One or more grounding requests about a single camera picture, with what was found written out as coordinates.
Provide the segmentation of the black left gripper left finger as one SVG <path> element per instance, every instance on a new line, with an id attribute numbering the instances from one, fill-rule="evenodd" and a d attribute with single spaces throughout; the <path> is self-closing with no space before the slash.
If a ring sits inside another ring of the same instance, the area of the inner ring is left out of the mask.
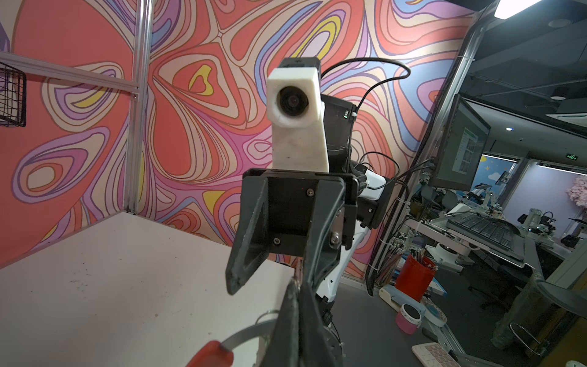
<path id="1" fill-rule="evenodd" d="M 296 279 L 287 286 L 278 319 L 264 358 L 263 367 L 295 367 L 300 361 L 300 287 Z"/>

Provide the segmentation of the metal keyring disc red grip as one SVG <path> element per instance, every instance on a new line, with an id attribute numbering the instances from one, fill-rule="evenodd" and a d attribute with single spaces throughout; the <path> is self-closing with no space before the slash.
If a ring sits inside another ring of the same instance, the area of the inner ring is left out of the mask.
<path id="1" fill-rule="evenodd" d="M 186 365 L 188 367 L 232 366 L 235 349 L 254 339 L 268 341 L 275 328 L 277 316 L 278 310 L 269 310 L 259 316 L 253 325 L 229 336 L 223 342 L 209 341 Z"/>

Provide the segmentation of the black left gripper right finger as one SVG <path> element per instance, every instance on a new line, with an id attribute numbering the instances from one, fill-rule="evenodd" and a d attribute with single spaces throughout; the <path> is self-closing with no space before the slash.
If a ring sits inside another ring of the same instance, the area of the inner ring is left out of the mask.
<path id="1" fill-rule="evenodd" d="M 342 347 L 324 326 L 314 292 L 307 284 L 301 286 L 299 302 L 299 366 L 342 366 Z"/>

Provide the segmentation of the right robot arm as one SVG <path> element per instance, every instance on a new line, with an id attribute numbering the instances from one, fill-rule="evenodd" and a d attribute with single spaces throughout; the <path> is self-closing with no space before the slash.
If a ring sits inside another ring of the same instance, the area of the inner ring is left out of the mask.
<path id="1" fill-rule="evenodd" d="M 273 165 L 243 175 L 230 294 L 269 255 L 291 255 L 313 273 L 316 299 L 329 310 L 359 243 L 382 223 L 395 182 L 351 158 L 359 107 L 322 93 L 326 73 L 316 57 L 289 57 L 268 75 Z"/>

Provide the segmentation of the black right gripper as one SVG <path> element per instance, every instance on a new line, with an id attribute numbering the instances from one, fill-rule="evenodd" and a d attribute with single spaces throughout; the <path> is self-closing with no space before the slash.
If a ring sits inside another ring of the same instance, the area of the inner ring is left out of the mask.
<path id="1" fill-rule="evenodd" d="M 339 263 L 340 248 L 352 247 L 358 198 L 353 174 L 245 172 L 227 292 L 235 295 L 271 253 L 304 256 L 302 285 L 316 291 Z M 334 232 L 339 239 L 331 244 Z"/>

